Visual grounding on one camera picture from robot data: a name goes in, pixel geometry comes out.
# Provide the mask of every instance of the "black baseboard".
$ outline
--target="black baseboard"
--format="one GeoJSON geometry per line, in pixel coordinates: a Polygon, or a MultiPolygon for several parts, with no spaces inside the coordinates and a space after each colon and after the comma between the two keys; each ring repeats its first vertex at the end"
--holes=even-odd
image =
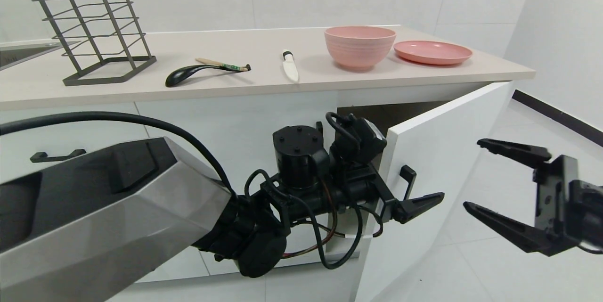
{"type": "Polygon", "coordinates": [[[564,111],[556,109],[555,107],[552,107],[549,104],[546,104],[545,102],[526,94],[525,92],[515,90],[513,93],[513,99],[538,111],[542,115],[549,117],[549,119],[566,126],[583,137],[586,137],[590,141],[603,146],[603,131],[597,130],[593,126],[590,126],[581,120],[564,113],[564,111]]]}

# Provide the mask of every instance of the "pink bowl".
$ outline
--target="pink bowl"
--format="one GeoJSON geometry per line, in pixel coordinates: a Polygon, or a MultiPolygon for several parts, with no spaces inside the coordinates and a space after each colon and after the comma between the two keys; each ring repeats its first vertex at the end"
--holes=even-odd
{"type": "Polygon", "coordinates": [[[467,61],[473,51],[455,44],[432,41],[406,41],[394,45],[398,57],[431,65],[454,65],[467,61]]]}
{"type": "Polygon", "coordinates": [[[338,26],[325,30],[327,50],[344,68],[369,69],[383,61],[396,39],[396,32],[374,26],[338,26]]]}

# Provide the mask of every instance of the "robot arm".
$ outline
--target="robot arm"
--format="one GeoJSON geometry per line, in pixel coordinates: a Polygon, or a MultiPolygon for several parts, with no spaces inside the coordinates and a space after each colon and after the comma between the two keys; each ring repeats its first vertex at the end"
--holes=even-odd
{"type": "Polygon", "coordinates": [[[603,254],[603,190],[579,180],[575,158],[561,155],[549,163],[552,156],[543,147],[495,139],[480,139],[478,145],[534,169],[536,213],[532,227],[478,204],[463,203],[472,216],[526,253],[552,256],[577,246],[603,254]]]}
{"type": "MultiPolygon", "coordinates": [[[[245,195],[234,193],[202,143],[148,117],[50,115],[0,125],[0,135],[82,120],[118,120],[174,132],[192,143],[215,172],[170,139],[159,138],[110,146],[0,184],[0,284],[6,300],[104,301],[188,246],[214,253],[217,261],[233,259],[248,277],[262,276],[280,259],[315,249],[323,265],[335,269],[362,238],[360,209],[381,225],[391,219],[406,223],[444,197],[396,199],[370,164],[383,151],[385,139],[369,121],[353,115],[327,114],[339,135],[329,152],[320,126],[275,132],[278,173],[270,177],[255,171],[245,195]],[[251,194],[256,175],[265,182],[251,194]],[[337,234],[337,214],[347,207],[358,217],[358,233],[348,253],[329,263],[323,244],[337,234]],[[328,212],[334,224],[318,225],[315,216],[328,212]],[[285,254],[287,235],[302,223],[312,224],[317,245],[285,254]],[[329,231],[325,239],[319,228],[329,231]]],[[[400,175],[411,187],[412,169],[406,166],[400,175]]]]}

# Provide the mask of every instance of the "knife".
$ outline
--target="knife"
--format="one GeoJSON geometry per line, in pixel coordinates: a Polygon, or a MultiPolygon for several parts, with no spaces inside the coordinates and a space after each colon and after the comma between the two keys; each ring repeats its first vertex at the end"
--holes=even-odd
{"type": "Polygon", "coordinates": [[[293,60],[293,53],[288,49],[283,51],[283,69],[285,69],[285,74],[293,83],[300,82],[300,75],[297,73],[297,67],[295,66],[295,61],[293,60]]]}

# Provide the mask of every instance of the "pink plate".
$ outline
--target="pink plate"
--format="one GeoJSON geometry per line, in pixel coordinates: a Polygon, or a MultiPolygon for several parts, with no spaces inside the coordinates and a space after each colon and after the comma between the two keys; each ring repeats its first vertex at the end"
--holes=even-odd
{"type": "Polygon", "coordinates": [[[454,65],[467,61],[473,52],[455,44],[432,41],[406,41],[394,44],[398,57],[431,65],[454,65]]]}

